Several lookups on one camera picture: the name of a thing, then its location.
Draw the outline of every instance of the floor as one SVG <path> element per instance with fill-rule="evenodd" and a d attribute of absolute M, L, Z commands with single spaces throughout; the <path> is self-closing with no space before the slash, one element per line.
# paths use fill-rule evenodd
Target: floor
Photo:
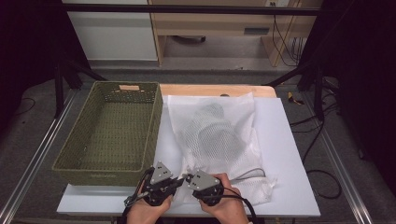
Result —
<path fill-rule="evenodd" d="M 292 59 L 285 53 L 285 62 Z M 158 80 L 163 83 L 213 83 L 213 84 L 248 84 L 261 85 L 286 74 L 293 66 L 281 63 L 278 67 L 270 66 L 262 43 L 258 37 L 207 36 L 206 42 L 197 39 L 170 37 L 161 67 L 153 64 L 138 64 L 136 69 L 115 69 L 96 67 L 96 71 L 111 80 Z M 81 76 L 84 81 L 89 77 Z M 276 87 L 276 94 L 281 98 L 289 122 L 304 120 L 312 116 L 309 109 L 312 92 L 298 92 L 295 84 L 299 77 L 292 78 Z M 326 80 L 336 85 L 336 80 Z M 369 161 L 362 161 L 359 153 L 339 114 L 333 92 L 325 91 L 323 107 L 326 110 L 324 131 L 331 137 L 357 192 L 361 196 L 373 223 L 396 223 L 396 200 L 379 173 Z M 12 191 L 18 185 L 25 168 L 35 155 L 41 140 L 51 125 L 54 114 L 53 81 L 29 89 L 21 102 L 21 108 L 8 127 L 7 134 L 0 139 L 0 204 L 3 207 Z M 76 117 L 77 110 L 69 112 L 68 117 Z M 52 142 L 51 148 L 60 148 L 73 122 L 65 122 Z M 318 133 L 318 124 L 314 120 L 292 126 L 296 145 L 303 157 Z M 334 166 L 329 159 L 326 143 L 319 138 L 315 141 L 306 161 L 306 170 L 323 170 L 335 175 Z M 41 164 L 31 187 L 21 201 L 13 220 L 14 223 L 110 223 L 110 217 L 70 217 L 56 213 L 56 207 L 62 197 L 64 182 L 50 173 L 50 167 L 57 151 L 50 150 Z M 318 194 L 317 202 L 321 217 L 297 218 L 295 223 L 370 223 L 357 221 L 351 209 L 350 200 L 343 192 L 336 199 L 326 196 L 337 194 L 336 182 L 329 176 L 319 173 L 308 175 L 314 192 Z M 196 223 L 196 220 L 174 220 L 167 223 Z M 268 217 L 266 223 L 292 223 L 291 217 Z"/>

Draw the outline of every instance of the woven basket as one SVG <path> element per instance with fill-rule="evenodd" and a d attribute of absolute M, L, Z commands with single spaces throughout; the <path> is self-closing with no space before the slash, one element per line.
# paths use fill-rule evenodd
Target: woven basket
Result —
<path fill-rule="evenodd" d="M 162 111 L 158 83 L 95 82 L 52 170 L 71 185 L 136 185 L 153 163 Z"/>

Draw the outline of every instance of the table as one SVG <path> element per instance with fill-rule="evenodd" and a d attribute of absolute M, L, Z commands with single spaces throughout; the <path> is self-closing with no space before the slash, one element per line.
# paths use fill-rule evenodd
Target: table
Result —
<path fill-rule="evenodd" d="M 181 152 L 173 137 L 166 95 L 238 96 L 253 92 L 254 128 L 259 136 L 262 165 L 268 177 L 276 177 L 272 200 L 254 206 L 258 217 L 318 217 L 320 212 L 280 99 L 271 87 L 162 84 L 163 114 L 154 164 L 162 161 L 174 174 L 180 170 Z M 120 216 L 123 201 L 134 187 L 68 185 L 57 212 L 83 216 Z M 165 217 L 208 217 L 198 203 L 172 203 Z"/>

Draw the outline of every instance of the white mesh bag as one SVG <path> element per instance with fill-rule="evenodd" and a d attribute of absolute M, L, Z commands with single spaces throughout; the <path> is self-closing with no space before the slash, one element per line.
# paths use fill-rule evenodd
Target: white mesh bag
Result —
<path fill-rule="evenodd" d="M 172 129 L 183 154 L 182 174 L 200 169 L 227 173 L 252 204 L 270 201 L 273 183 L 265 177 L 255 130 L 253 95 L 241 97 L 168 96 Z M 193 200 L 179 189 L 176 201 Z"/>

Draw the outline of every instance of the white cabinet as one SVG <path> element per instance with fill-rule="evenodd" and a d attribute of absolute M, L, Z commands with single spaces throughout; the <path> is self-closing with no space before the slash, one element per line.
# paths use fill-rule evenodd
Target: white cabinet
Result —
<path fill-rule="evenodd" d="M 77 4 L 146 5 L 147 0 L 63 0 Z M 68 12 L 90 61 L 157 61 L 148 13 Z"/>

